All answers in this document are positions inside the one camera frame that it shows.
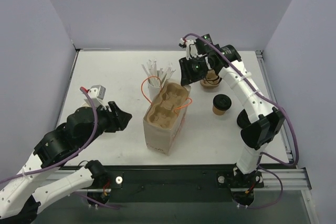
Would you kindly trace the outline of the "beige paper takeout bag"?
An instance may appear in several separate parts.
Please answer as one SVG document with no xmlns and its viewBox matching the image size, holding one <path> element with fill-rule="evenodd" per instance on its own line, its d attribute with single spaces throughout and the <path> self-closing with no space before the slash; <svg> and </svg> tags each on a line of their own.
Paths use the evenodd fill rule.
<svg viewBox="0 0 336 224">
<path fill-rule="evenodd" d="M 180 85 L 180 83 L 177 80 L 169 79 L 166 82 L 176 82 Z M 152 149 L 154 151 L 157 151 L 159 153 L 168 154 L 170 152 L 170 148 L 172 147 L 179 130 L 182 128 L 182 125 L 184 123 L 185 115 L 187 113 L 187 108 L 189 105 L 192 104 L 192 99 L 189 97 L 187 98 L 187 104 L 182 106 L 182 111 L 179 113 L 173 127 L 171 129 L 162 129 L 159 127 L 155 127 L 153 125 L 150 125 L 149 123 L 144 121 L 143 117 L 143 128 L 144 128 L 144 137 L 145 137 L 145 143 L 147 148 Z"/>
</svg>

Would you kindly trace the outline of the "single brown pulp carrier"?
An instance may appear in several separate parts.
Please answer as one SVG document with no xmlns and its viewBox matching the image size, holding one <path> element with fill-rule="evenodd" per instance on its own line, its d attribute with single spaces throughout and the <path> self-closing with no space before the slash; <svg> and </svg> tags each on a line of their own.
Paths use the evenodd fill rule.
<svg viewBox="0 0 336 224">
<path fill-rule="evenodd" d="M 166 82 L 152 101 L 144 121 L 155 127 L 171 129 L 183 110 L 182 106 L 187 104 L 190 90 L 190 86 L 183 87 L 176 82 Z"/>
</svg>

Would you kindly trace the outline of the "black plastic cup lid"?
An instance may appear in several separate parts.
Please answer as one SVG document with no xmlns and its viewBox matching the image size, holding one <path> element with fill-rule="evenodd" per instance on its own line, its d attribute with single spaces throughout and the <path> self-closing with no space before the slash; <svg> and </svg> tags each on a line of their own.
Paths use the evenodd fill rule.
<svg viewBox="0 0 336 224">
<path fill-rule="evenodd" d="M 232 101 L 225 94 L 218 94 L 213 98 L 213 106 L 221 111 L 227 111 L 232 106 Z"/>
</svg>

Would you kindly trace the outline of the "brown paper coffee cup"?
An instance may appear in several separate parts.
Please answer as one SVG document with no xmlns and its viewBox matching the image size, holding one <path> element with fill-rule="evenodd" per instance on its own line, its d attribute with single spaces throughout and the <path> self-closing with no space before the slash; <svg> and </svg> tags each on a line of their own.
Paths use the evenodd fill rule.
<svg viewBox="0 0 336 224">
<path fill-rule="evenodd" d="M 215 115 L 222 116 L 226 113 L 227 109 L 221 109 L 217 108 L 216 106 L 213 106 L 212 111 Z"/>
</svg>

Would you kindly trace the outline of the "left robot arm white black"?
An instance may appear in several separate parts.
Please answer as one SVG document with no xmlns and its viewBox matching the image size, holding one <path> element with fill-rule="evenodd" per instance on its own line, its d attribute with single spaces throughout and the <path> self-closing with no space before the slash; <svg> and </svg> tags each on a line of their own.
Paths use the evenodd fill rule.
<svg viewBox="0 0 336 224">
<path fill-rule="evenodd" d="M 87 106 L 78 108 L 65 123 L 45 134 L 23 166 L 24 175 L 1 190 L 1 223 L 32 223 L 45 208 L 72 192 L 108 184 L 110 176 L 106 169 L 98 160 L 92 160 L 75 173 L 42 186 L 68 157 L 77 156 L 80 148 L 103 133 L 123 131 L 131 119 L 132 114 L 110 101 L 95 110 Z"/>
</svg>

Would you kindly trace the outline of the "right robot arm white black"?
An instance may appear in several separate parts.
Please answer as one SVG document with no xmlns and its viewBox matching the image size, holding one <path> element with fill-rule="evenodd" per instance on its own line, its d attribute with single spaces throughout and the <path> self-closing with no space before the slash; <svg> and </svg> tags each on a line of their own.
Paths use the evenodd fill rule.
<svg viewBox="0 0 336 224">
<path fill-rule="evenodd" d="M 205 78 L 211 70 L 232 90 L 247 115 L 248 125 L 241 127 L 243 149 L 233 172 L 233 181 L 245 186 L 256 171 L 261 153 L 278 134 L 284 115 L 272 103 L 266 101 L 243 57 L 232 46 L 206 46 L 197 40 L 181 40 L 180 47 L 186 56 L 179 60 L 182 86 Z"/>
</svg>

